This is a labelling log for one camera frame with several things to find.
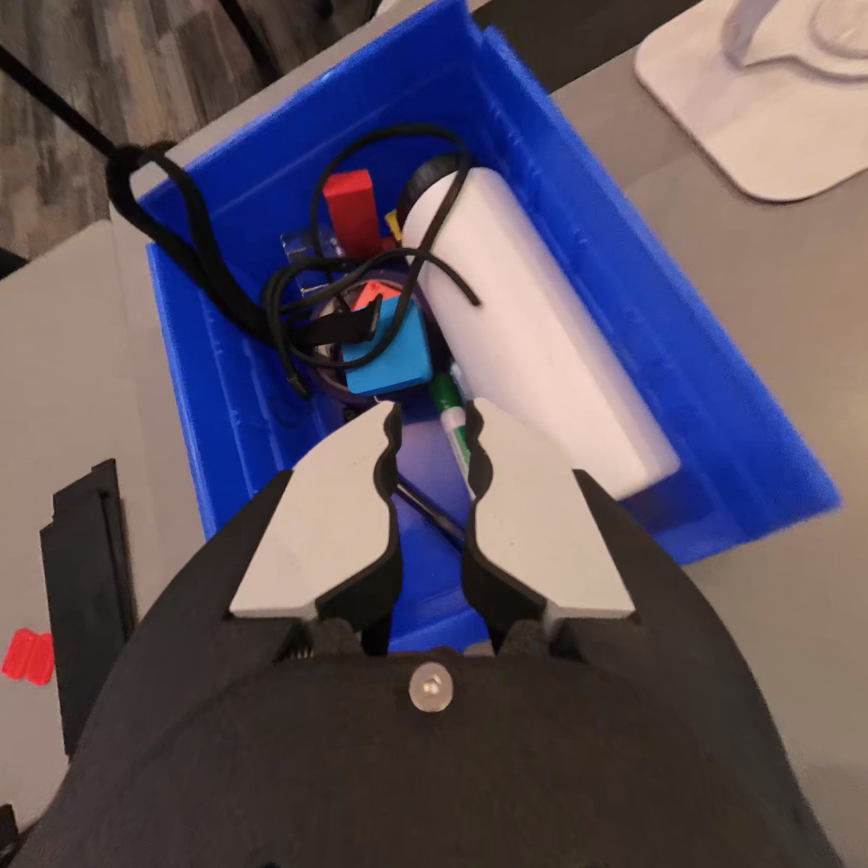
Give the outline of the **black flat plate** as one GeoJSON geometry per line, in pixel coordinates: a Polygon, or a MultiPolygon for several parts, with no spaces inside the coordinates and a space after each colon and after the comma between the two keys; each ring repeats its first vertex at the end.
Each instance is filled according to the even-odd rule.
{"type": "Polygon", "coordinates": [[[136,626],[126,521],[116,462],[53,494],[40,531],[42,567],[64,754],[72,759],[119,655],[136,626]]]}

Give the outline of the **blue plastic bin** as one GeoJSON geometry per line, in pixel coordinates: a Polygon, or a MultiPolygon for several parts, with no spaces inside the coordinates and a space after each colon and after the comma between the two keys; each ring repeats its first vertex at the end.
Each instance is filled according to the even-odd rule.
{"type": "MultiPolygon", "coordinates": [[[[840,504],[808,450],[686,277],[536,78],[464,2],[394,25],[194,160],[222,256],[259,300],[309,227],[326,164],[371,129],[456,132],[509,183],[680,461],[626,503],[680,564],[840,504]]],[[[206,538],[342,425],[320,385],[294,393],[278,354],[231,324],[156,244],[146,250],[206,538]]]]}

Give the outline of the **white cylinder bottle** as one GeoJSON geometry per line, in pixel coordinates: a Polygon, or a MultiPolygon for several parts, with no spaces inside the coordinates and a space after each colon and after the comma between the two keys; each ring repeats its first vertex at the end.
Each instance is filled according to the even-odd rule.
{"type": "Polygon", "coordinates": [[[472,168],[418,287],[473,398],[555,444],[617,500],[672,476],[680,460],[507,181],[472,168]]]}

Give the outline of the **orange plastic piece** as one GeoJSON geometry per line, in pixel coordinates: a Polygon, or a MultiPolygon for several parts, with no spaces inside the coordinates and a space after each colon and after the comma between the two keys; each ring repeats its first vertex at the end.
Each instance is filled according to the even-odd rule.
{"type": "Polygon", "coordinates": [[[370,279],[363,285],[363,288],[356,298],[353,305],[353,311],[360,311],[368,307],[378,298],[384,302],[392,298],[397,298],[400,296],[401,292],[402,290],[400,286],[394,286],[392,283],[387,281],[370,279]]]}

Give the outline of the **clear plastic block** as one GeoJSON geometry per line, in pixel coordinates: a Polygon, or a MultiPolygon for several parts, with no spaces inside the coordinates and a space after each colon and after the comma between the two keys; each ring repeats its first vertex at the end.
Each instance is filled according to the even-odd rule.
{"type": "MultiPolygon", "coordinates": [[[[323,256],[327,259],[345,259],[345,250],[339,242],[336,234],[329,225],[318,224],[317,237],[320,247],[313,243],[313,234],[309,229],[297,233],[283,233],[280,241],[284,254],[290,266],[304,263],[310,259],[323,256]]],[[[298,301],[306,298],[312,292],[330,284],[337,278],[346,274],[346,270],[323,271],[321,269],[307,269],[298,272],[288,282],[285,299],[298,301]]]]}

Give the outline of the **white rounded pad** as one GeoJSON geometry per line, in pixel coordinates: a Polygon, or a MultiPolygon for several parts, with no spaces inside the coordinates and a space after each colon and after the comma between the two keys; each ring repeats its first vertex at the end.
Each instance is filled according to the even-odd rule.
{"type": "Polygon", "coordinates": [[[721,49],[736,2],[705,1],[658,27],[635,74],[707,157],[758,201],[803,201],[866,171],[867,78],[795,62],[738,68],[721,49]]]}

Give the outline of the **red wooden block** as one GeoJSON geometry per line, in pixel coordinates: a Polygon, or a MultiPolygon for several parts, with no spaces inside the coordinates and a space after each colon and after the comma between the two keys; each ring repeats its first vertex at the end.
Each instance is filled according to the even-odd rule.
{"type": "Polygon", "coordinates": [[[370,259],[382,251],[373,179],[367,169],[330,175],[323,196],[334,234],[347,257],[370,259]]]}

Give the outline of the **blue black felt eraser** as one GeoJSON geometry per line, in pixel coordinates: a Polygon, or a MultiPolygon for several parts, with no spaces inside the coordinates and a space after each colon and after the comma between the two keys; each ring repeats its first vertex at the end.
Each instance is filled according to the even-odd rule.
{"type": "MultiPolygon", "coordinates": [[[[382,341],[394,319],[398,301],[398,297],[383,301],[374,339],[341,345],[344,363],[358,361],[382,341]]],[[[433,367],[425,318],[414,298],[400,330],[384,353],[365,365],[344,371],[344,375],[349,392],[358,396],[378,396],[430,382],[433,367]]]]}

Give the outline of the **red ribbed plastic piece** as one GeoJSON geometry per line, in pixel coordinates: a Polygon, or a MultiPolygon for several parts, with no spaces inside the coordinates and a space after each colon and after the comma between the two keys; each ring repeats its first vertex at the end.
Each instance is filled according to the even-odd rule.
{"type": "Polygon", "coordinates": [[[55,670],[55,651],[50,632],[35,633],[22,627],[11,636],[2,662],[2,674],[12,680],[25,680],[43,687],[55,670]]]}

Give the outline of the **green capped marker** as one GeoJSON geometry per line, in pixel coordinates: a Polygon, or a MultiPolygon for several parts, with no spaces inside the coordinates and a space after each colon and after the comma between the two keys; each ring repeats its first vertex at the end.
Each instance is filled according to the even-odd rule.
{"type": "Polygon", "coordinates": [[[429,382],[429,395],[439,415],[440,426],[450,445],[471,497],[469,474],[471,454],[466,438],[466,418],[458,387],[448,373],[435,373],[429,382]]]}

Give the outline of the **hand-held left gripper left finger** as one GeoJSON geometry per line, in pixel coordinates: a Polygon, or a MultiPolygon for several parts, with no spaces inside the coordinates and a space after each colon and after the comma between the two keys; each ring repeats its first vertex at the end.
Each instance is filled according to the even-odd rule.
{"type": "Polygon", "coordinates": [[[238,618],[378,623],[403,581],[396,507],[402,413],[383,401],[335,430],[288,476],[229,606],[238,618]]]}

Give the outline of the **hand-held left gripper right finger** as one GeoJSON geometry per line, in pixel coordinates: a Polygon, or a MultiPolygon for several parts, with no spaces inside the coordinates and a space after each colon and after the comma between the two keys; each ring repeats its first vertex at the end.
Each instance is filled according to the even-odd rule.
{"type": "Polygon", "coordinates": [[[624,619],[634,601],[568,457],[477,398],[466,409],[474,498],[462,591],[485,621],[624,619]]]}

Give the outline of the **black pen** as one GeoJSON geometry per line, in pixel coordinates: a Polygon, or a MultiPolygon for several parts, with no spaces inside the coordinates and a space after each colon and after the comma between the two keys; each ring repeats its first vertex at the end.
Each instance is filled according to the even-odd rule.
{"type": "Polygon", "coordinates": [[[435,528],[453,548],[461,550],[465,542],[463,527],[401,474],[397,478],[396,494],[428,525],[435,528]]]}

